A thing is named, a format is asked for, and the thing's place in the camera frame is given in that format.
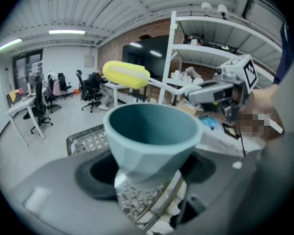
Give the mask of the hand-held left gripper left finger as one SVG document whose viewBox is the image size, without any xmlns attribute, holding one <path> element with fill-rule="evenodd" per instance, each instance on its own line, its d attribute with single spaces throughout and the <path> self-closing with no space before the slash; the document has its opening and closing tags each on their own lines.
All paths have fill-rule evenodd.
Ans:
<svg viewBox="0 0 294 235">
<path fill-rule="evenodd" d="M 7 200 L 38 235 L 142 235 L 121 211 L 108 150 L 58 159 L 17 184 Z"/>
</svg>

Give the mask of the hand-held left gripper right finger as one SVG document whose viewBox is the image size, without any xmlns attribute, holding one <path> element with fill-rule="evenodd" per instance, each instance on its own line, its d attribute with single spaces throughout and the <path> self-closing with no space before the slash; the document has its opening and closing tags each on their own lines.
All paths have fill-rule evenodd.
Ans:
<svg viewBox="0 0 294 235">
<path fill-rule="evenodd" d="M 196 149 L 172 235 L 244 235 L 283 207 L 294 188 L 294 142 L 271 141 L 244 158 Z"/>
</svg>

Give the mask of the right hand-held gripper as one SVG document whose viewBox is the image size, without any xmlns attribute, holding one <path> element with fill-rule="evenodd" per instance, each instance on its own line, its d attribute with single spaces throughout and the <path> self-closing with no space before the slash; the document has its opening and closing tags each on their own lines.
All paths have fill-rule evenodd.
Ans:
<svg viewBox="0 0 294 235">
<path fill-rule="evenodd" d="M 239 104 L 246 104 L 249 95 L 258 82 L 258 75 L 250 54 L 236 56 L 221 64 L 215 73 L 215 79 L 233 83 L 241 87 Z M 200 83 L 202 89 L 187 94 L 193 104 L 217 103 L 232 97 L 233 85 L 220 85 L 219 81 L 208 80 Z"/>
</svg>

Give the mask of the blue-grey cup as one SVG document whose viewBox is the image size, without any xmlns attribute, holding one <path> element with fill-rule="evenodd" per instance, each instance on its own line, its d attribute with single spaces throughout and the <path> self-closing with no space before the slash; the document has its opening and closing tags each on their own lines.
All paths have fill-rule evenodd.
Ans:
<svg viewBox="0 0 294 235">
<path fill-rule="evenodd" d="M 103 118 L 110 151 L 128 183 L 150 191 L 166 183 L 199 144 L 200 121 L 176 107 L 134 103 Z"/>
</svg>

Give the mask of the yellow sponge brush white handle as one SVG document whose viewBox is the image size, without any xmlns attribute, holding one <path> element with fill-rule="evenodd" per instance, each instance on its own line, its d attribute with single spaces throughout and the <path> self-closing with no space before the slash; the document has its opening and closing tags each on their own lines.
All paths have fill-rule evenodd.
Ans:
<svg viewBox="0 0 294 235">
<path fill-rule="evenodd" d="M 176 89 L 164 82 L 151 78 L 150 72 L 144 66 L 121 61 L 108 61 L 104 64 L 102 73 L 109 81 L 132 89 L 140 89 L 150 84 L 174 95 L 184 94 L 193 102 L 200 103 L 204 99 L 203 89 L 200 86 L 189 84 L 181 89 Z"/>
</svg>

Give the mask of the person's right forearm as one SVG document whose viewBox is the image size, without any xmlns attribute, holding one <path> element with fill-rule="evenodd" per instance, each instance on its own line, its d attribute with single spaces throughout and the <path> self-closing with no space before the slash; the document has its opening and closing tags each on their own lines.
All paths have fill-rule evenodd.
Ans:
<svg viewBox="0 0 294 235">
<path fill-rule="evenodd" d="M 281 135 L 271 126 L 266 126 L 263 121 L 256 119 L 258 114 L 265 114 L 279 126 L 283 126 L 271 100 L 277 89 L 278 86 L 273 84 L 266 89 L 254 89 L 251 92 L 246 105 L 241 108 L 240 117 L 237 120 L 240 131 L 251 137 L 260 137 L 265 141 L 276 139 Z"/>
</svg>

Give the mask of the blue plastic bag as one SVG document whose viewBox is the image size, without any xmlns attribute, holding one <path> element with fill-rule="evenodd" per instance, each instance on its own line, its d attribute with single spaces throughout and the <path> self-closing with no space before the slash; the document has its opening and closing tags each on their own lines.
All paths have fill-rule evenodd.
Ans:
<svg viewBox="0 0 294 235">
<path fill-rule="evenodd" d="M 208 126 L 212 130 L 219 128 L 219 122 L 213 117 L 202 116 L 199 119 L 202 122 L 202 124 Z"/>
</svg>

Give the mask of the white shelf unit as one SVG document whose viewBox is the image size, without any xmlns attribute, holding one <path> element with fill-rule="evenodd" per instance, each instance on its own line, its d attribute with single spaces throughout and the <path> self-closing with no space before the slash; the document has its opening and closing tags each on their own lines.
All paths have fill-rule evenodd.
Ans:
<svg viewBox="0 0 294 235">
<path fill-rule="evenodd" d="M 209 46 L 188 45 L 183 42 L 177 44 L 174 41 L 177 30 L 183 35 L 203 35 Z M 279 39 L 231 20 L 206 16 L 179 16 L 176 11 L 172 11 L 162 81 L 176 86 L 187 84 L 180 79 L 171 78 L 170 69 L 175 58 L 179 59 L 179 69 L 183 63 L 215 69 L 226 60 L 242 54 L 250 54 L 254 61 L 259 77 L 257 86 L 269 86 L 282 54 Z"/>
</svg>

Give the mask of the black mat with yellow items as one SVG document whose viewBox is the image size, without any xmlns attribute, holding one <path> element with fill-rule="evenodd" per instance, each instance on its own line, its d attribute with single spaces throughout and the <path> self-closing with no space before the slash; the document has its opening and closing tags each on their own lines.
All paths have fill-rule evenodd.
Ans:
<svg viewBox="0 0 294 235">
<path fill-rule="evenodd" d="M 234 127 L 228 125 L 227 123 L 222 123 L 222 126 L 224 133 L 228 136 L 235 138 L 236 140 L 238 140 L 241 137 L 241 135 L 235 131 Z"/>
</svg>

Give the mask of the metal mesh basket table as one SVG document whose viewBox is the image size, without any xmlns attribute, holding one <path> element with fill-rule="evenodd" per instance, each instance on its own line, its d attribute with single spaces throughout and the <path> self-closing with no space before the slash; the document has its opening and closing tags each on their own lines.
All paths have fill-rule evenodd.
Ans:
<svg viewBox="0 0 294 235">
<path fill-rule="evenodd" d="M 102 125 L 84 130 L 67 138 L 68 155 L 91 151 L 103 152 L 108 147 Z M 149 192 L 130 186 L 125 175 L 115 169 L 113 158 L 106 158 L 112 173 L 108 181 L 114 185 L 120 209 L 146 235 L 166 235 L 174 231 L 181 212 L 187 184 L 177 171 L 172 179 Z"/>
</svg>

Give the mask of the person's navy shirt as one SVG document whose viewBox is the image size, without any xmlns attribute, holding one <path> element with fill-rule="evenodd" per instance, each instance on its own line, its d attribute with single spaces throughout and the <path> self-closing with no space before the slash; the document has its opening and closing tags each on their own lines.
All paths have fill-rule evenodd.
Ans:
<svg viewBox="0 0 294 235">
<path fill-rule="evenodd" d="M 273 84 L 275 85 L 280 84 L 294 59 L 294 41 L 287 22 L 282 24 L 280 37 L 282 43 L 282 56 L 273 81 Z"/>
</svg>

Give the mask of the white desk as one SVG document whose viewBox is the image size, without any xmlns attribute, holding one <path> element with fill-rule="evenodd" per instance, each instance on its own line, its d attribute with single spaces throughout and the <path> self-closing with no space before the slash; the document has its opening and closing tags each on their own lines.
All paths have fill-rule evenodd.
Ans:
<svg viewBox="0 0 294 235">
<path fill-rule="evenodd" d="M 30 118 L 36 128 L 36 130 L 38 131 L 39 135 L 41 136 L 42 139 L 45 138 L 39 124 L 38 124 L 38 121 L 36 120 L 35 116 L 34 116 L 34 113 L 33 113 L 33 110 L 31 108 L 31 106 L 33 105 L 34 103 L 34 97 L 31 97 L 31 98 L 27 98 L 23 101 L 20 101 L 18 103 L 16 103 L 15 105 L 13 105 L 11 108 L 9 108 L 7 111 L 6 111 L 6 115 L 10 118 L 10 123 L 12 124 L 13 128 L 15 129 L 17 135 L 19 136 L 19 138 L 23 141 L 23 143 L 25 144 L 26 147 L 29 146 L 29 144 L 26 142 L 26 140 L 24 139 L 24 137 L 22 136 L 21 132 L 19 131 L 17 125 L 15 124 L 15 121 L 13 119 L 14 115 L 24 109 L 27 109 L 29 115 L 30 115 Z"/>
<path fill-rule="evenodd" d="M 105 83 L 104 86 L 113 90 L 114 107 L 117 107 L 117 105 L 118 105 L 118 90 L 119 89 L 128 89 L 128 87 L 124 86 L 124 85 L 120 85 L 120 84 L 114 84 L 111 82 Z"/>
</svg>

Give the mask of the black office chair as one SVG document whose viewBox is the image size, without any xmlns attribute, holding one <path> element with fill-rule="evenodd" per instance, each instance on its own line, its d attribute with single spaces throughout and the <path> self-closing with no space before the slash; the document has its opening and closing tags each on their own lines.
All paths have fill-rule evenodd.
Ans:
<svg viewBox="0 0 294 235">
<path fill-rule="evenodd" d="M 88 101 L 88 104 L 83 106 L 81 108 L 81 110 L 83 111 L 84 108 L 86 107 L 90 107 L 90 112 L 93 112 L 93 108 L 95 106 L 99 106 L 99 99 L 95 100 L 93 93 L 90 91 L 89 88 L 89 78 L 87 80 L 82 80 L 81 78 L 82 75 L 82 71 L 81 70 L 77 70 L 76 71 L 76 76 L 80 82 L 80 93 L 81 93 L 81 99 L 83 101 Z"/>
<path fill-rule="evenodd" d="M 72 88 L 71 83 L 66 83 L 66 79 L 63 73 L 58 74 L 58 82 L 61 91 L 60 97 L 66 99 L 67 97 L 73 97 L 73 92 L 68 92 L 69 89 Z"/>
<path fill-rule="evenodd" d="M 53 126 L 53 123 L 50 121 L 51 119 L 46 115 L 46 106 L 43 103 L 43 93 L 42 93 L 43 84 L 42 81 L 38 81 L 35 84 L 35 100 L 34 107 L 32 107 L 33 115 L 37 121 L 39 127 L 44 124 L 50 124 Z"/>
</svg>

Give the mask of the black glass door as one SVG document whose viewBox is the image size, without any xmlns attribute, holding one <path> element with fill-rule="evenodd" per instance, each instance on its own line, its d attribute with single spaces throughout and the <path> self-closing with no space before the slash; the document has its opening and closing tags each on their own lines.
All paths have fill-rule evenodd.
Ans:
<svg viewBox="0 0 294 235">
<path fill-rule="evenodd" d="M 43 50 L 38 49 L 30 52 L 23 52 L 12 58 L 12 71 L 15 89 L 22 89 L 24 94 L 28 93 L 28 83 L 32 84 L 32 80 L 42 75 Z"/>
</svg>

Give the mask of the ceiling light tube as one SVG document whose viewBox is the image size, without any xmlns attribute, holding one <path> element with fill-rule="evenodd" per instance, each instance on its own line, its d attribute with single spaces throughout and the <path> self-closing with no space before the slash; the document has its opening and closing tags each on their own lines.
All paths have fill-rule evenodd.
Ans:
<svg viewBox="0 0 294 235">
<path fill-rule="evenodd" d="M 84 30 L 72 30 L 72 29 L 58 29 L 58 30 L 49 30 L 50 35 L 55 34 L 76 34 L 76 35 L 84 35 Z"/>
<path fill-rule="evenodd" d="M 6 48 L 8 48 L 8 47 L 10 47 L 12 45 L 18 44 L 20 42 L 22 42 L 22 39 L 21 38 L 17 38 L 17 39 L 15 39 L 13 41 L 10 41 L 10 42 L 8 42 L 8 43 L 0 46 L 0 51 L 2 51 L 3 49 L 6 49 Z"/>
</svg>

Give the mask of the black wall screen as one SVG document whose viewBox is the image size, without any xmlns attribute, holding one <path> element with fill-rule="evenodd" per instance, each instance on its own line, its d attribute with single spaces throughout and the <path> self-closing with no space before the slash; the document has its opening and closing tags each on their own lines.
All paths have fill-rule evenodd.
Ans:
<svg viewBox="0 0 294 235">
<path fill-rule="evenodd" d="M 162 80 L 169 35 L 131 42 L 122 48 L 122 61 L 144 66 L 152 78 Z"/>
</svg>

